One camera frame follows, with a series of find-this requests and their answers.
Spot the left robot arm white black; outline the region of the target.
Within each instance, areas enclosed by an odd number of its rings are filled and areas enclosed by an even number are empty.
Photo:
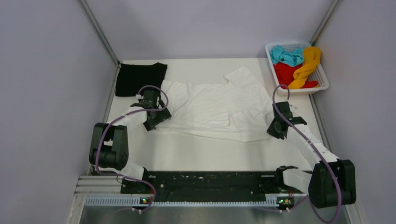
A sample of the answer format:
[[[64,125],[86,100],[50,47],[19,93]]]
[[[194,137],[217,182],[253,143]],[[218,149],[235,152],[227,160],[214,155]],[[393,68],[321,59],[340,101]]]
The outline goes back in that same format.
[[[147,131],[172,117],[168,110],[169,98],[158,87],[146,85],[137,93],[138,103],[132,104],[121,116],[109,123],[97,123],[93,128],[89,162],[99,175],[123,177],[132,181],[132,187],[139,193],[154,186],[145,177],[146,168],[129,160],[129,135],[139,125]]]

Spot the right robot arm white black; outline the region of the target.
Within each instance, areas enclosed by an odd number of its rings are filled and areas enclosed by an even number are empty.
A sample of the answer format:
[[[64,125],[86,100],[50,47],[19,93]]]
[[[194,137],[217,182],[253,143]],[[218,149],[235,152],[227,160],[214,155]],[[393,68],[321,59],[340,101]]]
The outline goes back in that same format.
[[[311,171],[296,166],[276,169],[274,187],[287,192],[291,187],[308,195],[316,208],[356,202],[355,166],[330,152],[318,140],[302,117],[295,117],[287,101],[273,104],[274,119],[267,133],[292,143],[304,156]]]

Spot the white t shirt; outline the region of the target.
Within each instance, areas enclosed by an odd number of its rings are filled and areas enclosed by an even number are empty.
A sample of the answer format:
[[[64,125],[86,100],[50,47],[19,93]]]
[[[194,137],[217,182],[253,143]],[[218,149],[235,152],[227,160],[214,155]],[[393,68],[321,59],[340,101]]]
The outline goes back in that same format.
[[[246,67],[224,78],[225,84],[163,81],[172,117],[157,129],[238,142],[270,138],[272,103],[263,82]]]

